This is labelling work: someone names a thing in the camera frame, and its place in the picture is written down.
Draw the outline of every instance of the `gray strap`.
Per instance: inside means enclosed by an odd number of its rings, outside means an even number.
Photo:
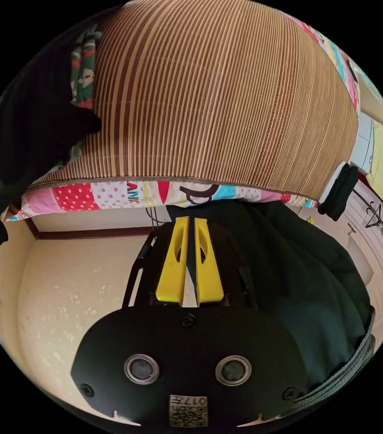
[[[294,401],[290,411],[283,416],[287,416],[298,411],[313,406],[342,389],[352,380],[368,363],[374,354],[375,338],[371,334],[372,325],[375,319],[375,309],[370,307],[370,322],[366,335],[362,339],[353,357],[334,375],[326,380],[319,387]]]

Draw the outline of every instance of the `qr code label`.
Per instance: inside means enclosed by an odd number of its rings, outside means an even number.
[[[171,395],[169,399],[170,426],[205,428],[208,426],[206,396]]]

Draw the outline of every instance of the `dark green jacket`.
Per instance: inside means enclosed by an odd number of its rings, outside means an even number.
[[[172,219],[206,218],[235,237],[248,260],[259,308],[277,317],[297,342],[308,375],[306,401],[310,394],[315,402],[317,392],[327,397],[336,383],[339,389],[371,357],[369,295],[334,238],[281,202],[214,201],[168,212]]]

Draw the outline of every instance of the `metal ring around lens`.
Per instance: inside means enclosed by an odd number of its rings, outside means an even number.
[[[226,363],[237,361],[240,362],[244,366],[244,375],[236,381],[229,381],[226,380],[226,378],[223,377],[222,370]],[[239,386],[240,384],[245,383],[252,373],[252,365],[250,362],[242,356],[228,356],[224,359],[220,360],[219,363],[217,363],[217,366],[215,367],[215,377],[218,382],[222,383],[225,386]]]
[[[136,360],[146,360],[151,365],[152,374],[148,378],[141,379],[133,375],[133,373],[131,372],[131,365]],[[160,368],[157,362],[152,357],[147,356],[146,354],[134,354],[130,356],[124,363],[124,371],[127,378],[131,380],[133,383],[143,384],[143,385],[153,383],[154,381],[157,380],[160,374]]]

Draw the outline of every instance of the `white ceiling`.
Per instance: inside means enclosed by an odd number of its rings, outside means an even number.
[[[171,221],[166,207],[156,207],[160,222]],[[87,231],[121,227],[151,226],[144,208],[101,209],[97,211],[63,212],[32,217],[40,232]]]

